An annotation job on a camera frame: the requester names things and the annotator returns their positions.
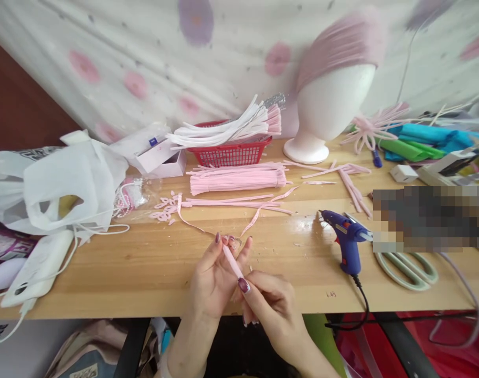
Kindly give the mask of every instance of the fingernail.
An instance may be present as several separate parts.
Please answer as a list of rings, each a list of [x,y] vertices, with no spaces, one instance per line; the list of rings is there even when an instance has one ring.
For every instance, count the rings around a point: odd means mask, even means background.
[[[245,293],[245,294],[246,294],[248,291],[251,290],[250,285],[248,284],[248,282],[247,282],[244,278],[242,278],[242,277],[241,277],[240,279],[238,279],[238,286],[239,286],[239,288],[241,289],[241,291],[242,291],[243,293]]]

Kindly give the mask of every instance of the white scissors handle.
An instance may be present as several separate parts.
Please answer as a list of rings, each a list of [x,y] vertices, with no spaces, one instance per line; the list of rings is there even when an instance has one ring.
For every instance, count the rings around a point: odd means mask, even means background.
[[[430,284],[434,284],[439,280],[437,270],[428,262],[428,260],[418,253],[410,253],[409,255],[413,256],[421,263],[423,270],[413,264],[406,256],[403,256],[404,253],[400,254],[397,252],[384,252],[375,253],[375,255],[377,261],[386,274],[390,276],[393,281],[398,283],[400,286],[405,287],[406,289],[413,291],[425,291],[430,288]],[[385,257],[397,268],[399,268],[402,273],[410,278],[414,284],[398,277],[386,264]]]

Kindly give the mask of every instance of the floral backdrop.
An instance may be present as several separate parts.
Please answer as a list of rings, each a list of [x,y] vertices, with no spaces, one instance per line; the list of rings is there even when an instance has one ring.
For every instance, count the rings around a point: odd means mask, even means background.
[[[479,0],[5,0],[0,44],[106,143],[154,121],[235,116],[280,91],[291,136],[301,56],[363,4],[389,27],[363,113],[395,103],[408,57],[401,100],[414,114],[479,93]]]

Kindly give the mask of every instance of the wooden table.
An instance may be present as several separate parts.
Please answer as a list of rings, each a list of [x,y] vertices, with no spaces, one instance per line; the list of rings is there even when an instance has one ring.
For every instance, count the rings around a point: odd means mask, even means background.
[[[389,170],[376,169],[371,154],[364,151],[356,156],[352,146],[328,144],[330,157],[319,164],[328,167],[333,159],[338,163],[353,162],[372,169],[372,174],[353,175],[352,180],[365,195],[373,189],[402,188],[393,181]],[[266,148],[262,160],[279,161],[284,140],[274,141]],[[189,155],[187,170],[196,165]],[[301,176],[313,173],[290,167],[288,180],[294,185],[304,181]],[[262,211],[262,216],[248,231],[253,236],[254,250],[250,264],[254,269],[283,274],[296,288],[297,300],[305,313],[363,311],[360,294],[351,278],[339,268],[340,249],[334,243],[335,234],[316,220],[318,209],[347,211],[373,229],[372,221],[356,210],[337,173],[314,180],[336,181],[336,185],[302,184],[284,201],[287,214]],[[224,199],[248,195],[283,194],[291,185],[277,189],[246,192],[205,193],[199,198]],[[167,178],[162,196],[169,192],[190,196],[188,176]],[[372,202],[365,198],[372,209]],[[212,236],[185,225],[158,223],[147,215],[152,211],[132,214],[131,230],[121,235],[93,236],[92,242],[80,247],[68,269],[60,275],[51,292],[38,300],[28,314],[31,319],[57,318],[127,318],[178,316],[182,313],[190,278]],[[185,219],[212,233],[239,236],[254,215],[247,208],[190,208],[183,210]],[[370,243],[360,243],[362,271],[360,280],[371,311],[415,311],[470,309],[473,304],[455,272],[439,256],[427,254],[436,266],[440,279],[430,290],[413,292],[394,283],[379,267]],[[466,248],[451,258],[462,270],[479,298],[479,251]],[[0,319],[18,318],[19,308],[1,309]],[[227,314],[240,312],[230,304]]]

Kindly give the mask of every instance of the pink fabric wrap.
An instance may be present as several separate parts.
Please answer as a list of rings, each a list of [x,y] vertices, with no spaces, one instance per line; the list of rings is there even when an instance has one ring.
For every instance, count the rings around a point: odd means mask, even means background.
[[[382,63],[386,27],[373,6],[348,14],[325,29],[301,61],[297,92],[311,81],[338,68]]]

